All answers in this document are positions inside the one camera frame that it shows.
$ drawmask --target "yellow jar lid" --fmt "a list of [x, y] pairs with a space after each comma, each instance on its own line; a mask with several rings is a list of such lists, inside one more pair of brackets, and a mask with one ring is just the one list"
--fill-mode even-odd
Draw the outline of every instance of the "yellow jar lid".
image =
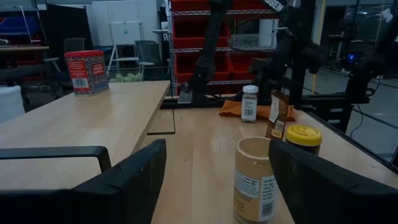
[[301, 146], [319, 146], [322, 143], [322, 133], [308, 126], [293, 125], [288, 128], [286, 139]]

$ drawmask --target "light wood tabletop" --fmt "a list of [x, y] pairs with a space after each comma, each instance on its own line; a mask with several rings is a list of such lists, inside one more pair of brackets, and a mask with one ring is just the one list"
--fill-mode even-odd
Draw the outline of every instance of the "light wood tabletop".
[[[240, 118], [220, 117], [219, 109], [175, 110], [175, 135], [147, 136], [167, 141], [165, 179], [152, 224], [237, 223], [233, 217], [235, 144], [242, 138], [265, 136], [267, 122], [242, 123]], [[172, 113], [160, 110], [151, 130], [172, 131]], [[297, 121], [323, 134], [320, 156], [391, 187], [398, 175], [302, 111]], [[294, 223], [279, 193], [275, 224]]]
[[48, 46], [26, 46], [26, 45], [0, 47], [0, 53], [41, 51], [41, 50], [50, 50], [50, 47], [48, 47]]
[[[0, 148], [105, 146], [115, 165], [141, 146], [169, 84], [110, 83], [96, 96], [67, 95], [0, 124]], [[70, 188], [99, 172], [95, 158], [0, 161], [0, 189]]]

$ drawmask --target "orange cloth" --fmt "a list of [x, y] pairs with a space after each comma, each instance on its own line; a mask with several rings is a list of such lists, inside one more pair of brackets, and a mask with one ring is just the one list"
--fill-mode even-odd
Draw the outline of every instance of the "orange cloth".
[[[271, 106], [257, 106], [257, 117], [258, 118], [269, 118], [269, 112]], [[234, 102], [226, 100], [224, 106], [220, 111], [221, 116], [238, 116], [242, 115], [242, 102]], [[289, 106], [289, 111], [287, 113], [287, 121], [295, 121], [296, 117], [294, 114], [293, 106]]]

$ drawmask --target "white jar lid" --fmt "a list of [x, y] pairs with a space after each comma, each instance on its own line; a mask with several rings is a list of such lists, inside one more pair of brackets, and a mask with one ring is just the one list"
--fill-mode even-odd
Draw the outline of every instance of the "white jar lid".
[[259, 88], [255, 85], [248, 85], [243, 87], [244, 93], [258, 93]]

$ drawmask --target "chair armrest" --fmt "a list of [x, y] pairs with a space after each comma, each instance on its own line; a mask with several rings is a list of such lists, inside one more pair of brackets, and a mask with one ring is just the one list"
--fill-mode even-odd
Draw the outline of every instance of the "chair armrest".
[[60, 58], [46, 58], [46, 59], [43, 59], [43, 62], [55, 62], [57, 60], [60, 60]]
[[139, 64], [142, 65], [142, 66], [153, 66], [153, 65], [155, 65], [155, 63], [152, 63], [152, 62], [140, 62]]
[[108, 150], [103, 146], [37, 147], [0, 149], [0, 160], [96, 157], [101, 172], [111, 168]]

